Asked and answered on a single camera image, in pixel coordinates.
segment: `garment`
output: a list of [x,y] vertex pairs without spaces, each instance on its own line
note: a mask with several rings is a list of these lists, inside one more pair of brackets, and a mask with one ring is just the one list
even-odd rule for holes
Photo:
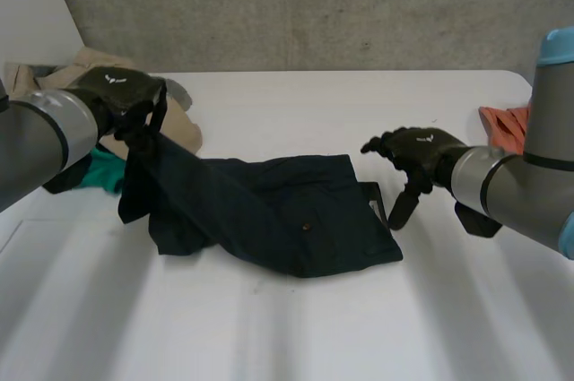
[[101,145],[89,155],[50,179],[44,188],[57,195],[73,188],[99,187],[118,195],[124,183],[126,162]]
[[482,107],[479,113],[484,118],[490,145],[498,146],[506,152],[522,154],[530,107],[506,110]]
[[[78,51],[71,65],[63,67],[32,66],[9,63],[5,66],[6,89],[12,99],[29,91],[68,87],[80,76],[97,66],[124,67],[136,69],[129,58],[112,56],[95,49],[83,47]],[[202,134],[198,125],[189,120],[185,110],[191,99],[185,89],[174,82],[167,82],[168,112],[163,121],[161,132],[192,153],[199,151],[202,145]],[[127,158],[127,147],[113,135],[104,136],[100,143],[116,154],[120,159]]]
[[78,188],[100,187],[106,193],[119,195],[124,185],[126,162],[116,154],[105,152],[97,147],[91,150],[91,165]]
[[161,134],[157,155],[130,152],[118,212],[150,214],[160,254],[220,244],[280,273],[317,277],[401,260],[346,155],[263,163],[200,160]]

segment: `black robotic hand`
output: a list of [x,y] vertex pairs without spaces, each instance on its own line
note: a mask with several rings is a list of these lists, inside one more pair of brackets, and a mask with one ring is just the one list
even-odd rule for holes
[[388,217],[390,229],[401,229],[419,203],[421,194],[429,194],[433,185],[450,185],[450,175],[443,177],[441,171],[449,169],[443,163],[450,153],[466,150],[456,137],[438,128],[399,128],[394,132],[373,137],[361,152],[378,152],[392,161],[395,169],[406,172],[404,191],[397,197]]
[[86,72],[67,90],[88,105],[99,137],[113,133],[130,151],[153,154],[153,135],[160,131],[168,107],[165,80],[132,69],[102,66]]

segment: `dark clothing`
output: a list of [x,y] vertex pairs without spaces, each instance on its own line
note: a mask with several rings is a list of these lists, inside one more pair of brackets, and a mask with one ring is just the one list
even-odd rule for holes
[[130,152],[119,215],[128,223],[149,213],[160,254],[220,244],[242,260],[298,277],[403,258],[346,155],[200,160],[161,134],[156,150],[151,158]]

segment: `white wall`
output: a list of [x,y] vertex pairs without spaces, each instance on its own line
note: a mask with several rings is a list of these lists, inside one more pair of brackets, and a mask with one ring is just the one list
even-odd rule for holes
[[0,69],[5,61],[65,64],[82,45],[64,0],[0,0]]

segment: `beige fabric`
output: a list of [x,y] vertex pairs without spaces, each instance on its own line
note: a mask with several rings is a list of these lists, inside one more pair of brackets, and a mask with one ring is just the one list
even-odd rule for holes
[[12,98],[21,97],[27,92],[38,89],[31,67],[16,63],[4,65],[4,87]]
[[[39,87],[41,89],[65,88],[88,70],[99,65],[136,69],[134,62],[128,58],[112,56],[84,47],[80,49],[72,65],[36,80],[30,66],[6,65],[6,90],[11,97],[17,97],[28,91],[37,90]],[[183,108],[169,95],[168,111],[161,126],[161,133],[194,154],[199,151],[203,141],[199,126],[189,121]],[[114,139],[113,135],[102,137],[100,143],[119,158],[124,160],[127,158],[126,144]]]

